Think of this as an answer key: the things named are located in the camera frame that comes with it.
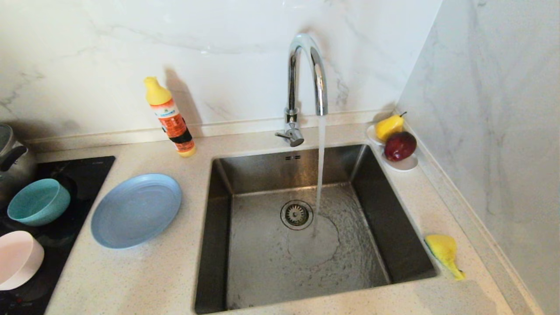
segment sink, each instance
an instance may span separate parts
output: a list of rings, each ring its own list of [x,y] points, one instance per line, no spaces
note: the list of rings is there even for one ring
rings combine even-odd
[[[222,312],[436,275],[367,145],[214,159],[195,311]]]

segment stove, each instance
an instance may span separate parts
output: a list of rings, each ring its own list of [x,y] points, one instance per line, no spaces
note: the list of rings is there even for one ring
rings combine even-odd
[[[0,291],[1,315],[45,313],[66,259],[114,161],[114,156],[104,156],[39,164],[35,180],[54,178],[71,196],[66,211],[52,223],[27,226],[11,220],[7,207],[0,210],[0,235],[28,231],[45,249],[43,263],[31,280],[19,288]]]

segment white marble backsplash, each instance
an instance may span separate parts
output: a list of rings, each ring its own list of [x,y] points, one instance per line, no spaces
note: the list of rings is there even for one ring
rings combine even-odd
[[[157,128],[142,83],[153,75],[189,124],[281,117],[288,46],[300,31],[325,58],[330,112],[391,108],[440,4],[2,1],[0,122],[26,139]],[[300,98],[312,114],[303,66]]]
[[[444,1],[398,109],[559,314],[558,1]]]

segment yellow sponge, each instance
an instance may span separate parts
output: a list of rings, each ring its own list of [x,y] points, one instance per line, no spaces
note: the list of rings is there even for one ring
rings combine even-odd
[[[455,255],[457,254],[457,243],[448,235],[432,234],[424,238],[432,254],[441,261],[455,276],[455,280],[465,279],[465,273],[460,271],[455,265]]]

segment sink basin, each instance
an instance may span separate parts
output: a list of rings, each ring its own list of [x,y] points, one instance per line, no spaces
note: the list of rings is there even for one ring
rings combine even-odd
[[[221,312],[436,275],[367,145],[214,159],[195,311]]]

